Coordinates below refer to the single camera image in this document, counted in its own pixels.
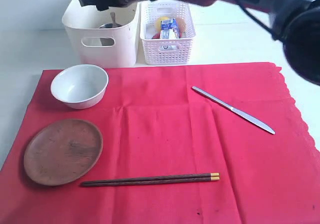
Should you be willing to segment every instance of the table surface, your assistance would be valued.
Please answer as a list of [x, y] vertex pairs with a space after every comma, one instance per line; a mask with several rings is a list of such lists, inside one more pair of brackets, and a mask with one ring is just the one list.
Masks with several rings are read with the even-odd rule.
[[[287, 64], [280, 43], [234, 5], [191, 6], [196, 29], [191, 65], [273, 62], [281, 73], [309, 133], [320, 150], [320, 87], [301, 79]], [[252, 11], [264, 23], [268, 16]], [[0, 32], [0, 168], [12, 147], [42, 70], [65, 69], [80, 63], [64, 30]], [[146, 66], [139, 45], [137, 67]]]

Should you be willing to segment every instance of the white plastic bin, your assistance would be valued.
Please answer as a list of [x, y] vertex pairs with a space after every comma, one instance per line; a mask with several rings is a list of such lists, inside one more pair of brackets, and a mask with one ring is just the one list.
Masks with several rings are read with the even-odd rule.
[[[102, 25], [112, 23], [110, 12], [115, 12], [116, 22], [122, 27], [99, 29]], [[62, 18], [81, 62], [102, 68], [132, 67], [136, 63], [139, 21], [140, 3], [99, 12], [95, 6], [81, 7], [78, 0], [71, 1]], [[102, 46], [101, 38], [109, 38], [111, 46]]]
[[[183, 38], [177, 40], [152, 40], [155, 35], [155, 22], [159, 17], [182, 18], [186, 23]], [[149, 65], [187, 64], [192, 53], [195, 27], [189, 5], [174, 0], [145, 1], [141, 3], [140, 38], [146, 62]]]

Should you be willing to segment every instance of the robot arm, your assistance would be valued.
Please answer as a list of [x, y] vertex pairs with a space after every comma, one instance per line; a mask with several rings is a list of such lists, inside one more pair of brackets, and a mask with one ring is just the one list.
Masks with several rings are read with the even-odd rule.
[[[79, 0], [81, 6], [94, 5], [99, 11], [126, 7], [144, 0]], [[178, 0], [210, 6], [216, 0]], [[269, 14], [273, 38], [283, 42], [292, 68], [303, 78], [320, 85], [320, 0], [222, 0]]]

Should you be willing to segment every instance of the chopsticks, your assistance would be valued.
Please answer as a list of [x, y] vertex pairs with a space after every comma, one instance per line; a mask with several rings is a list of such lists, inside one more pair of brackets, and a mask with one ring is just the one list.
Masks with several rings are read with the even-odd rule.
[[168, 175], [138, 178], [124, 178], [114, 180], [85, 181], [80, 185], [83, 187], [97, 186], [124, 186], [124, 185], [159, 185], [190, 182], [207, 182], [220, 180], [219, 173], [188, 174], [188, 175]]

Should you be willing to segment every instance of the white bowl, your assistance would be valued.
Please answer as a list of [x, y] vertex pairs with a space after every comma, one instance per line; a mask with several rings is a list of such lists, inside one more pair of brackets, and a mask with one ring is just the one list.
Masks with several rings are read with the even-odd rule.
[[90, 108], [103, 98], [109, 77], [95, 65], [77, 65], [59, 73], [51, 84], [52, 95], [73, 109]]

